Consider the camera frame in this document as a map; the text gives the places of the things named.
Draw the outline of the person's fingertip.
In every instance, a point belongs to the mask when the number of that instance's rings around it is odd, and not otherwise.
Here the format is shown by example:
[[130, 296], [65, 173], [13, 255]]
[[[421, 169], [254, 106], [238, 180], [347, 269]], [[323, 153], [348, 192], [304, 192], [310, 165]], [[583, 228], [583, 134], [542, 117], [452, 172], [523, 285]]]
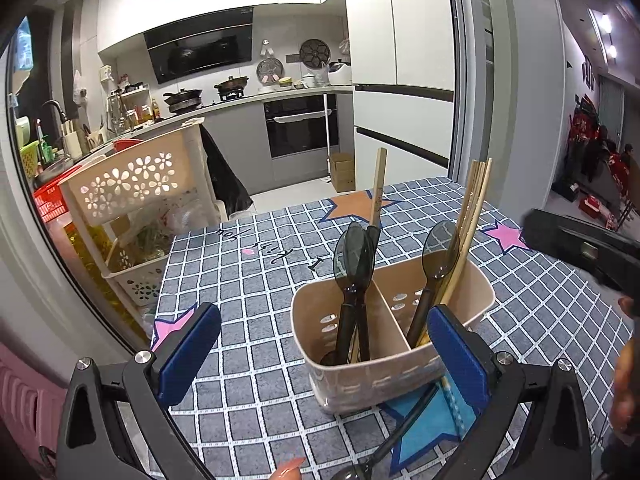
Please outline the person's fingertip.
[[305, 457], [296, 457], [280, 464], [277, 466], [277, 469], [273, 471], [269, 480], [302, 480], [303, 477], [300, 467], [305, 460]]

